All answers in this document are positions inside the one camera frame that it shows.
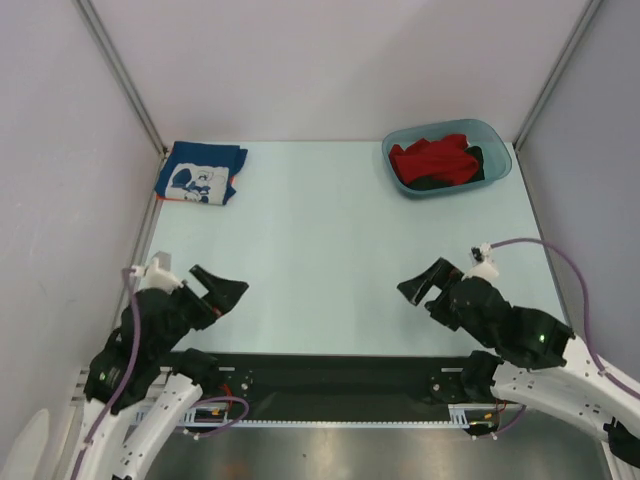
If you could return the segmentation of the black t shirt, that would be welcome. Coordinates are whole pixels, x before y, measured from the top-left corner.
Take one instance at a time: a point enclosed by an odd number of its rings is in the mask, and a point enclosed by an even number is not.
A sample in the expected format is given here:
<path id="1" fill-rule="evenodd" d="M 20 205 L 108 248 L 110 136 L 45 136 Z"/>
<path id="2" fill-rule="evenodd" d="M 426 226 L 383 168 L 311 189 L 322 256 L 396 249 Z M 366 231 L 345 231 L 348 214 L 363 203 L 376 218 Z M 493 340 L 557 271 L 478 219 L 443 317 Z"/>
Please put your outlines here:
<path id="1" fill-rule="evenodd" d="M 484 172 L 484 156 L 483 151 L 479 146 L 470 146 L 464 150 L 467 156 L 473 157 L 477 162 L 477 170 L 462 184 L 469 184 L 473 182 L 482 181 L 485 179 Z M 434 176 L 422 176 L 418 177 L 408 184 L 408 187 L 417 191 L 435 190 L 441 188 L 449 188 L 457 186 L 451 179 L 436 178 Z"/>

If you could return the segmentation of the folded blue printed t shirt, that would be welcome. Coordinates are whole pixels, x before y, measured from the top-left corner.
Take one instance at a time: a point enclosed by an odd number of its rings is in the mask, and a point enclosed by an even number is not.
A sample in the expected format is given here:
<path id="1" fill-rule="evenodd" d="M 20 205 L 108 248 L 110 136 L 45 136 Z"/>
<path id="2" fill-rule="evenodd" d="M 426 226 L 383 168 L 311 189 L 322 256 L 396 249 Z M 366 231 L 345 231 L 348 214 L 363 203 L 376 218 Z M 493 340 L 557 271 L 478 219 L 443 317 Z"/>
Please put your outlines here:
<path id="1" fill-rule="evenodd" d="M 233 182 L 247 154 L 239 145 L 176 141 L 159 173 L 155 194 L 224 206 L 236 194 Z"/>

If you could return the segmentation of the teal plastic bin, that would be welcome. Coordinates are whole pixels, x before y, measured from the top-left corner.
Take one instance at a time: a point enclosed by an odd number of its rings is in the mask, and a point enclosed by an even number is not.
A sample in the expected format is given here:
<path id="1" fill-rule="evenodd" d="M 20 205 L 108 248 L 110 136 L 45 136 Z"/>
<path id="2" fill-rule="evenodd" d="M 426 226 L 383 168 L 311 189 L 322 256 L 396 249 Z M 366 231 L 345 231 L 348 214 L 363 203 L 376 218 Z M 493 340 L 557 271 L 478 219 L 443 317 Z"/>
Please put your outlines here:
<path id="1" fill-rule="evenodd" d="M 427 198 L 462 193 L 505 178 L 513 161 L 496 130 L 478 119 L 458 119 L 388 134 L 383 160 L 403 195 Z"/>

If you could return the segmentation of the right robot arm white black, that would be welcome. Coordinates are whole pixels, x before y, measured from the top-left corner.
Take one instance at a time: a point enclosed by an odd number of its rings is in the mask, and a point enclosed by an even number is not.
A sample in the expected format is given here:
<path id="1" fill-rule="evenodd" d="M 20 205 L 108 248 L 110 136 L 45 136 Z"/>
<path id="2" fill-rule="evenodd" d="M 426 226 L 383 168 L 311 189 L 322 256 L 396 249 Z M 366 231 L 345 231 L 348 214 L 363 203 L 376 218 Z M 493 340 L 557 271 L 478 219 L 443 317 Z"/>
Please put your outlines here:
<path id="1" fill-rule="evenodd" d="M 592 434 L 618 459 L 639 464 L 639 400 L 609 381 L 586 342 L 548 313 L 513 305 L 491 283 L 488 262 L 463 273 L 440 258 L 398 284 L 414 306 L 481 344 L 456 382 L 466 401 L 539 410 Z"/>

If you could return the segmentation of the red t shirt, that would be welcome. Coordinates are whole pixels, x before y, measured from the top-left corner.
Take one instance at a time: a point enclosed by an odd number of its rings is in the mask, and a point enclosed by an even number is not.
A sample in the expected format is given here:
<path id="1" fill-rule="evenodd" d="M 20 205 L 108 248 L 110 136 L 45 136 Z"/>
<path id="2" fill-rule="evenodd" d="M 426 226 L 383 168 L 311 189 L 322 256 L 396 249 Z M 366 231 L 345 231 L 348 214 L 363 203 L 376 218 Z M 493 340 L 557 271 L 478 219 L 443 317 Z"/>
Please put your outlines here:
<path id="1" fill-rule="evenodd" d="M 394 144 L 389 160 L 406 186 L 422 176 L 451 179 L 458 186 L 478 168 L 476 160 L 464 152 L 468 147 L 464 134 L 450 134 L 434 141 L 422 138 L 406 148 Z"/>

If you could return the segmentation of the aluminium frame post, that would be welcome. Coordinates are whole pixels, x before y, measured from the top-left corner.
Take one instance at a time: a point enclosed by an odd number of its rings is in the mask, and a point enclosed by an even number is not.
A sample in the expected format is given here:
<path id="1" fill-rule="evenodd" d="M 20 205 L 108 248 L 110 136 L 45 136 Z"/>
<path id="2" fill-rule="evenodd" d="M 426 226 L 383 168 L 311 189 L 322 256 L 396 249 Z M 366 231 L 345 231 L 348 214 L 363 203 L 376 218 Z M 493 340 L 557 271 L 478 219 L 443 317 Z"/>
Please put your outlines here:
<path id="1" fill-rule="evenodd" d="M 71 3 L 84 22 L 87 31 L 96 44 L 98 51 L 111 71 L 121 93 L 124 95 L 127 104 L 146 137 L 154 150 L 159 155 L 164 155 L 167 147 L 93 2 L 90 0 L 72 0 Z"/>
<path id="2" fill-rule="evenodd" d="M 515 136 L 513 146 L 516 152 L 524 146 L 530 131 L 534 127 L 546 103 L 552 96 L 557 84 L 568 67 L 570 60 L 574 56 L 574 53 L 582 39 L 588 32 L 603 3 L 603 0 L 588 0 L 585 3 L 584 8 L 580 12 L 578 19 L 572 27 L 566 42 L 561 48 L 560 53 L 551 68 L 550 73 L 547 75 L 539 94 Z"/>

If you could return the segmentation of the left aluminium frame post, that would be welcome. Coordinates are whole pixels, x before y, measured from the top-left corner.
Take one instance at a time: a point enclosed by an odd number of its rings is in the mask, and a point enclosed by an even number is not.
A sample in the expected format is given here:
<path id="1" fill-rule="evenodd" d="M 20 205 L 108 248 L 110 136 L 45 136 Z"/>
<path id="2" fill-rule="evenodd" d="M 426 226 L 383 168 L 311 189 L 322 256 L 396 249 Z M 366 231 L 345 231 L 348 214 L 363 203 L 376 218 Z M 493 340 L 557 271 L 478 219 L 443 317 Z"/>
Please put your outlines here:
<path id="1" fill-rule="evenodd" d="M 71 3 L 84 22 L 87 31 L 96 44 L 98 51 L 111 71 L 121 93 L 124 95 L 127 104 L 146 137 L 154 150 L 159 155 L 164 155 L 167 147 L 93 2 L 90 0 L 72 0 Z"/>

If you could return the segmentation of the right aluminium frame post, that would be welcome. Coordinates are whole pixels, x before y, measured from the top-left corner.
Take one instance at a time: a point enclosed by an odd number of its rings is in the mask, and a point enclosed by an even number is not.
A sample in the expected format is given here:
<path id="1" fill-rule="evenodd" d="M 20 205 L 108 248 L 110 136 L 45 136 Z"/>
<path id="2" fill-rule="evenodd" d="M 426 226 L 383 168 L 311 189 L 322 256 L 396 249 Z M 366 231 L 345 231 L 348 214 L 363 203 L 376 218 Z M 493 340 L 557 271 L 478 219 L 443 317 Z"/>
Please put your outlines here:
<path id="1" fill-rule="evenodd" d="M 582 39 L 588 32 L 603 3 L 603 0 L 588 0 L 585 3 L 584 8 L 580 12 L 578 19 L 572 27 L 566 42 L 561 48 L 560 53 L 551 68 L 550 73 L 547 75 L 539 94 L 515 136 L 513 146 L 516 152 L 524 146 L 530 131 L 534 127 L 546 103 L 552 96 L 557 84 L 568 67 L 570 60 L 574 56 L 574 53 Z"/>

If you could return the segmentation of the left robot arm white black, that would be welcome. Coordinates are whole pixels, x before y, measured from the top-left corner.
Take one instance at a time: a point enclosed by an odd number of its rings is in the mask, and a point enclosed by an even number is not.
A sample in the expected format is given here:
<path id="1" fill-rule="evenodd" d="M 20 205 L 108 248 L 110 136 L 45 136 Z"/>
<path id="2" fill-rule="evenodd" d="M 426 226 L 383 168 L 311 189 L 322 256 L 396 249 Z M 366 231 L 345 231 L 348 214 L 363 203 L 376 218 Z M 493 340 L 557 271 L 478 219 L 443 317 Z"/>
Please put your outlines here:
<path id="1" fill-rule="evenodd" d="M 190 348 L 178 354 L 167 374 L 161 372 L 180 340 L 228 314 L 249 288 L 199 265 L 190 273 L 204 295 L 159 260 L 122 270 L 129 303 L 90 362 L 79 437 L 65 478 L 143 479 L 187 414 L 199 407 L 212 414 L 210 434 L 248 416 L 249 403 L 232 393 L 212 355 Z"/>

